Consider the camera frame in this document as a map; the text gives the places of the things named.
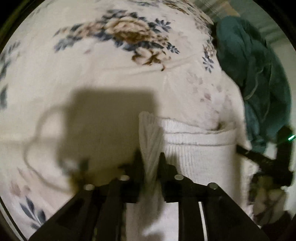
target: metal screw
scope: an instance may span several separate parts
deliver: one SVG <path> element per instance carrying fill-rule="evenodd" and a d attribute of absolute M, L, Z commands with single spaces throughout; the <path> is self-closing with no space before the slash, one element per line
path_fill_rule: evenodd
<path fill-rule="evenodd" d="M 218 188 L 218 184 L 217 183 L 209 183 L 209 187 L 215 190 Z"/>
<path fill-rule="evenodd" d="M 128 181 L 130 179 L 130 177 L 128 175 L 121 175 L 119 180 L 120 181 Z"/>
<path fill-rule="evenodd" d="M 178 181 L 181 181 L 181 180 L 183 180 L 183 175 L 181 175 L 181 174 L 177 174 L 177 175 L 175 175 L 175 179 L 176 180 L 178 180 Z"/>
<path fill-rule="evenodd" d="M 92 191 L 95 189 L 95 185 L 92 185 L 92 184 L 86 184 L 83 186 L 83 189 L 84 190 L 87 190 L 87 191 Z"/>

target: white towel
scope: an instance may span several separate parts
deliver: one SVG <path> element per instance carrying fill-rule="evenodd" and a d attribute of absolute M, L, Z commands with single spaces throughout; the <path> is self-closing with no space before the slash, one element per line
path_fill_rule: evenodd
<path fill-rule="evenodd" d="M 239 161 L 235 158 L 236 129 L 232 122 L 208 131 L 172 119 L 139 115 L 139 140 L 146 188 L 138 204 L 127 204 L 127 241 L 178 240 L 178 204 L 167 204 L 156 180 L 159 155 L 193 182 L 216 182 L 237 203 L 240 196 Z"/>

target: crumpled fabric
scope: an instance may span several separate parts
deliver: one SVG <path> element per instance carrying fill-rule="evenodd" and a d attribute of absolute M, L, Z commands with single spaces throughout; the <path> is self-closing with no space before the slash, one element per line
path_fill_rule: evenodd
<path fill-rule="evenodd" d="M 216 25 L 217 58 L 239 86 L 252 150 L 263 153 L 288 124 L 289 84 L 280 60 L 247 20 L 228 16 Z"/>

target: floral pattern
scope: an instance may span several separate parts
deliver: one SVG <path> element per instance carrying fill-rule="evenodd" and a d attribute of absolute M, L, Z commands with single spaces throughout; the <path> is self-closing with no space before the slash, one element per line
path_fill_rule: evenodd
<path fill-rule="evenodd" d="M 17 51 L 20 45 L 20 41 L 16 41 L 11 44 L 8 48 L 3 50 L 0 55 L 0 82 L 5 79 L 7 69 L 15 60 L 19 57 L 19 52 Z M 8 85 L 6 84 L 4 87 L 0 89 L 0 111 L 7 108 L 7 88 Z"/>
<path fill-rule="evenodd" d="M 11 64 L 12 54 L 16 52 L 20 42 L 14 42 L 8 48 L 6 48 L 0 55 L 0 81 L 5 78 L 7 68 Z"/>
<path fill-rule="evenodd" d="M 189 15 L 189 13 L 187 13 L 183 8 L 179 7 L 175 1 L 164 0 L 163 4 L 167 5 L 168 7 L 172 8 L 172 9 L 176 9 L 179 12 Z"/>
<path fill-rule="evenodd" d="M 201 15 L 199 15 L 198 17 L 196 16 L 194 18 L 194 21 L 196 29 L 210 36 L 210 29 L 208 28 L 208 25 L 210 23 L 204 17 L 202 17 Z"/>
<path fill-rule="evenodd" d="M 205 70 L 208 70 L 210 73 L 212 73 L 212 69 L 214 68 L 214 61 L 210 59 L 210 56 L 206 51 L 204 52 L 204 54 L 205 56 L 202 57 L 202 59 L 204 60 L 203 64 L 205 65 Z"/>
<path fill-rule="evenodd" d="M 209 56 L 213 57 L 216 54 L 216 49 L 212 43 L 213 38 L 210 36 L 210 39 L 207 40 L 207 44 L 203 45 L 204 51 L 208 53 Z"/>
<path fill-rule="evenodd" d="M 31 228 L 37 230 L 46 222 L 44 211 L 42 209 L 35 211 L 35 206 L 28 197 L 26 197 L 26 204 L 20 203 L 20 206 L 24 213 L 33 220 Z"/>
<path fill-rule="evenodd" d="M 50 0 L 50 1 L 49 1 L 48 3 L 46 3 L 43 7 L 38 7 L 38 8 L 36 9 L 36 11 L 33 11 L 33 12 L 29 15 L 29 18 L 31 18 L 31 17 L 33 17 L 34 15 L 40 13 L 40 11 L 41 11 L 42 9 L 47 8 L 50 4 L 54 3 L 55 1 L 56 1 L 56 0 Z"/>
<path fill-rule="evenodd" d="M 7 85 L 0 91 L 0 111 L 7 108 Z"/>
<path fill-rule="evenodd" d="M 128 0 L 129 2 L 133 2 L 133 3 L 136 3 L 138 4 L 139 6 L 142 6 L 142 7 L 159 7 L 158 6 L 158 1 L 150 1 L 150 2 L 147 2 L 147 1 L 137 1 L 137 0 Z"/>
<path fill-rule="evenodd" d="M 158 18 L 149 22 L 136 12 L 111 9 L 100 20 L 59 29 L 54 36 L 65 34 L 66 37 L 60 39 L 54 48 L 56 52 L 64 50 L 86 37 L 95 38 L 99 42 L 112 40 L 115 47 L 134 52 L 132 61 L 141 65 L 162 64 L 163 71 L 164 61 L 171 59 L 166 51 L 179 54 L 168 37 L 161 35 L 163 31 L 169 32 L 170 24 Z"/>

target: floral bedsheet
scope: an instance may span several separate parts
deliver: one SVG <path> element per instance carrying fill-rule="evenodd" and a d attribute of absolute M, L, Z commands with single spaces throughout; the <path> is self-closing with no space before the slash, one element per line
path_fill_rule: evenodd
<path fill-rule="evenodd" d="M 247 145 L 209 24 L 188 0 L 46 0 L 19 26 L 0 55 L 0 196 L 26 238 L 83 184 L 121 175 L 142 111 L 205 130 L 235 121 Z"/>

